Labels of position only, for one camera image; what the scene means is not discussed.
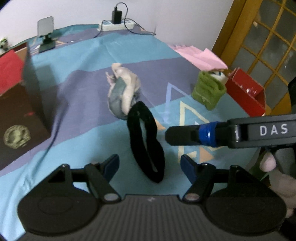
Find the person right hand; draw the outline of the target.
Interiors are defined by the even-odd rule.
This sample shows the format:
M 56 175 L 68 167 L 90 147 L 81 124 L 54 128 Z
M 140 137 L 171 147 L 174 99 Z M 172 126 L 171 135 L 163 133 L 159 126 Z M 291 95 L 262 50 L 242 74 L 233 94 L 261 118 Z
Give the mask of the person right hand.
M 270 189 L 285 202 L 287 207 L 285 217 L 292 217 L 295 210 L 295 178 L 277 168 L 276 158 L 271 152 L 263 155 L 259 168 L 269 174 Z

